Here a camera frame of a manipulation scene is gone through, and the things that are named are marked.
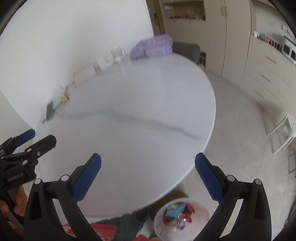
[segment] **white bucket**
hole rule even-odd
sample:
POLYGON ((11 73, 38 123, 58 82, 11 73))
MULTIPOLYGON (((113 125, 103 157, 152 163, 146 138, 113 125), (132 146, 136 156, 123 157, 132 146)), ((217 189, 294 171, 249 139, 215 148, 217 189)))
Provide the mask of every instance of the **white bucket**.
POLYGON ((167 203, 157 212, 154 219, 154 231, 162 241, 193 241, 209 220, 209 211, 200 202, 190 198, 179 198, 167 203), (186 223, 183 230, 170 227, 163 222, 166 209, 177 202, 188 203, 195 209, 195 212, 191 214, 192 223, 186 223))

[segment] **wire basket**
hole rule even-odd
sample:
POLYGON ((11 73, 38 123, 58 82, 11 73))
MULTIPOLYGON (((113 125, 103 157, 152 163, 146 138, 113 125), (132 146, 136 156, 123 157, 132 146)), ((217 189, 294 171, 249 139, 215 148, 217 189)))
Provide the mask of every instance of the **wire basket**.
POLYGON ((278 51, 281 51, 281 44, 276 41, 273 37, 266 35, 265 42, 277 49, 278 51))

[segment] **round white table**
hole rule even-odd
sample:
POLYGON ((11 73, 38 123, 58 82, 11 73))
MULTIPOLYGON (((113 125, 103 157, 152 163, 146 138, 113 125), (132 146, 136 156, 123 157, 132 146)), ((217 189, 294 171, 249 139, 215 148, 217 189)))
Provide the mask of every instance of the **round white table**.
POLYGON ((205 150, 215 122, 207 76, 177 54, 115 64, 70 87, 69 97, 37 127, 36 140, 57 138, 37 172, 58 180, 98 153, 102 168, 78 203, 90 217, 131 213, 174 189, 205 150))

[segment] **gray tile floor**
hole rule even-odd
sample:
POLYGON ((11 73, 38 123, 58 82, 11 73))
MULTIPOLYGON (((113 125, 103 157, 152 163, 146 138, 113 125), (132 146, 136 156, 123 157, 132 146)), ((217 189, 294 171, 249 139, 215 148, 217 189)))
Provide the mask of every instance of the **gray tile floor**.
MULTIPOLYGON (((296 196, 295 159, 287 148, 276 156, 273 148, 280 146, 284 132, 267 137, 276 125, 258 104, 238 87, 214 73, 207 72, 216 96, 216 122, 205 151, 209 161, 219 166, 226 175, 240 181, 252 182, 259 178, 265 187, 271 210, 272 238, 282 230, 296 196)), ((177 187, 191 198, 201 201, 212 215, 218 203, 212 201, 199 175, 193 170, 177 187)), ((229 233, 242 202, 238 201, 223 233, 229 233)), ((153 229, 148 223, 143 234, 153 229)))

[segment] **cabinet door handle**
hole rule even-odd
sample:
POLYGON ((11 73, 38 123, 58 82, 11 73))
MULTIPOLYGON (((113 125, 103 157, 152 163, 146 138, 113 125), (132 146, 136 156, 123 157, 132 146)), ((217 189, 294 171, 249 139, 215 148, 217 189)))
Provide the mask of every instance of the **cabinet door handle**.
POLYGON ((267 78, 264 74, 261 74, 261 77, 263 77, 264 79, 266 79, 269 83, 271 83, 271 80, 269 78, 267 78))
POLYGON ((277 64, 277 62, 276 61, 274 61, 271 57, 269 57, 269 56, 266 56, 266 58, 267 59, 269 59, 271 62, 273 62, 274 64, 277 64))
POLYGON ((255 93, 256 93, 257 95, 259 95, 262 99, 264 99, 264 96, 261 95, 258 91, 255 91, 255 93))

